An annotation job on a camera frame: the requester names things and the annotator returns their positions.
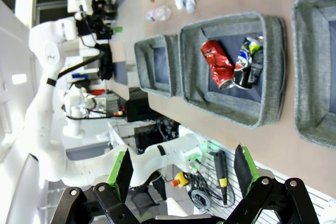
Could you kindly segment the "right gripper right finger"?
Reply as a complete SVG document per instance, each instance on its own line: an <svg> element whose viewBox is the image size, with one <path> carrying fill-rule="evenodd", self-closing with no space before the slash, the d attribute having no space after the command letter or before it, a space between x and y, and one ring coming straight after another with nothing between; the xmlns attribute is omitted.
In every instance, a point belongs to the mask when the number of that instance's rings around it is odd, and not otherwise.
<svg viewBox="0 0 336 224"><path fill-rule="evenodd" d="M263 210L275 213L279 223L319 223L304 182L289 178L280 183L261 175L247 147L235 150L234 170L242 200L226 223L255 223Z"/></svg>

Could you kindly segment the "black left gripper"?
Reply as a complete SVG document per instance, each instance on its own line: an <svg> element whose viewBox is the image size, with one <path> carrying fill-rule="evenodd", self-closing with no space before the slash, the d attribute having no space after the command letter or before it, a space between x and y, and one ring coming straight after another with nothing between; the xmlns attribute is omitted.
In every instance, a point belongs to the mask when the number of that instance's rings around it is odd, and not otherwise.
<svg viewBox="0 0 336 224"><path fill-rule="evenodd" d="M89 16L89 27L96 34L98 40L111 39L114 32L122 32L122 27L113 27L112 29L105 25L104 22L93 16Z"/></svg>

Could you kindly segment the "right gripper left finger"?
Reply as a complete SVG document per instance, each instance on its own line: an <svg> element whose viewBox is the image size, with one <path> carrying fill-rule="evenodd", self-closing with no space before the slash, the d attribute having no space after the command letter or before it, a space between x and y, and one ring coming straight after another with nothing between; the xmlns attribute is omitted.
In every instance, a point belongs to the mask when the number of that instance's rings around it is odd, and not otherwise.
<svg viewBox="0 0 336 224"><path fill-rule="evenodd" d="M122 151L105 182L95 182L87 190L64 190L51 223L92 223L97 216L106 216L110 223L139 223L125 204L132 174L130 152Z"/></svg>

